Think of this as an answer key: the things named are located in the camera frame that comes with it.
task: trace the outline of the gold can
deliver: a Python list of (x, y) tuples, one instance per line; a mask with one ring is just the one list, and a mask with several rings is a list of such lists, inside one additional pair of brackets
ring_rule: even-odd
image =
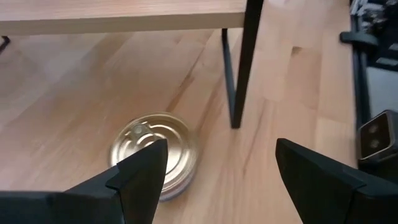
[(159, 138), (167, 139), (169, 159), (160, 195), (168, 201), (182, 193), (195, 175), (199, 149), (197, 138), (180, 118), (166, 112), (144, 114), (130, 121), (111, 147), (110, 166)]

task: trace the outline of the black device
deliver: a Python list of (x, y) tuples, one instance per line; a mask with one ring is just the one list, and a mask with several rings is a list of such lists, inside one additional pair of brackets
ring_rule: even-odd
[(287, 139), (275, 156), (303, 224), (398, 223), (398, 185)]
[(65, 192), (0, 192), (0, 223), (152, 223), (167, 155), (161, 139)]
[(398, 184), (398, 113), (385, 110), (360, 127), (358, 168)]

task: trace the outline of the metal can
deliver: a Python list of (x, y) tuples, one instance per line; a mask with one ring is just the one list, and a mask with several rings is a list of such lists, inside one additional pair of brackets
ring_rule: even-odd
[(192, 181), (199, 155), (197, 138), (180, 118), (166, 112), (145, 114), (130, 121), (111, 147), (110, 166), (152, 144), (167, 139), (169, 159), (160, 201), (182, 193)]

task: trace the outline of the metal can lid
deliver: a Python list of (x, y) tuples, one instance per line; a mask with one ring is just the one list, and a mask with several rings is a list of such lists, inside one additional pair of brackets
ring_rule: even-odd
[(159, 138), (167, 139), (169, 159), (160, 200), (180, 194), (188, 186), (195, 172), (198, 144), (188, 126), (166, 112), (145, 114), (130, 121), (118, 134), (111, 147), (110, 165), (152, 144)]

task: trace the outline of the wooden table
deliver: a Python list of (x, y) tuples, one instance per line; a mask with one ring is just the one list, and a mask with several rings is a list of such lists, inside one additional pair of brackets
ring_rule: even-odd
[[(0, 34), (78, 34), (145, 30), (223, 29), (231, 127), (240, 128), (264, 0), (4, 0)], [(228, 28), (243, 27), (234, 87)], [(3, 36), (4, 50), (9, 39)]]

